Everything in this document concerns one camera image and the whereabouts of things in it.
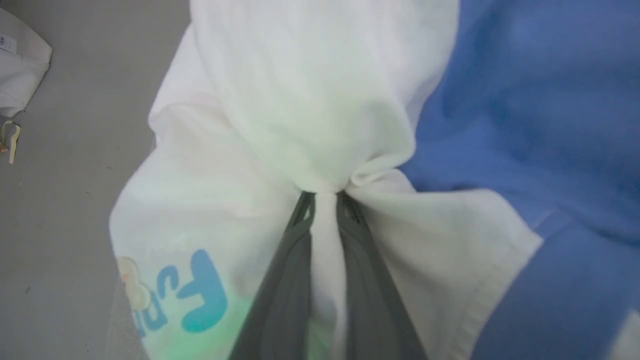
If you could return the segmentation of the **white and blue t-shirt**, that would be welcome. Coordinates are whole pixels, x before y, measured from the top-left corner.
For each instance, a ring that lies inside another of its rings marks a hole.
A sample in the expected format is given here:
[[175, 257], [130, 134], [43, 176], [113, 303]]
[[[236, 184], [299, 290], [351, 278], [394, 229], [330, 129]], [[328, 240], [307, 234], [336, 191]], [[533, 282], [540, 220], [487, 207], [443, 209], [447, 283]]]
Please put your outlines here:
[[640, 0], [190, 0], [110, 215], [149, 360], [229, 360], [302, 193], [306, 360], [346, 360], [338, 196], [427, 360], [640, 360]]

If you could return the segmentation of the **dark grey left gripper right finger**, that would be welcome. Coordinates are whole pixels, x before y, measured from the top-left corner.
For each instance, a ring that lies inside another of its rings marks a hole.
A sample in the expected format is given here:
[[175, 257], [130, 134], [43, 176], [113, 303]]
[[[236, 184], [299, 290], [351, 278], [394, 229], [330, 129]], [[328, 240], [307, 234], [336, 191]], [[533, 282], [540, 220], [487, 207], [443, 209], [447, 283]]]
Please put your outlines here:
[[346, 360], [427, 360], [425, 349], [357, 201], [338, 195], [346, 265]]

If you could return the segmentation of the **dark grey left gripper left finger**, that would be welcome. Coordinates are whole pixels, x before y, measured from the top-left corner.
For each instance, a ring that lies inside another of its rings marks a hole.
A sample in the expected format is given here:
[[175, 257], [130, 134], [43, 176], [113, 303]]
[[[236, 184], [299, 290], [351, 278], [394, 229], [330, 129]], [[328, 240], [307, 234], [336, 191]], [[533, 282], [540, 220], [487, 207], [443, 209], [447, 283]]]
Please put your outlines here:
[[298, 198], [229, 360], [307, 360], [314, 194]]

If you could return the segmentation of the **white garment with label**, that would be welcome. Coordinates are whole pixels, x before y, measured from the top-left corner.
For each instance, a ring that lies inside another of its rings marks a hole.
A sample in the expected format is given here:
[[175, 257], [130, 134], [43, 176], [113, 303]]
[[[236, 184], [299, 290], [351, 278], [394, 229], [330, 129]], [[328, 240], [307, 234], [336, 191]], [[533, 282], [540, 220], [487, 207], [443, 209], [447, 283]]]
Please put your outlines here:
[[53, 48], [0, 7], [0, 116], [22, 112], [50, 68]]

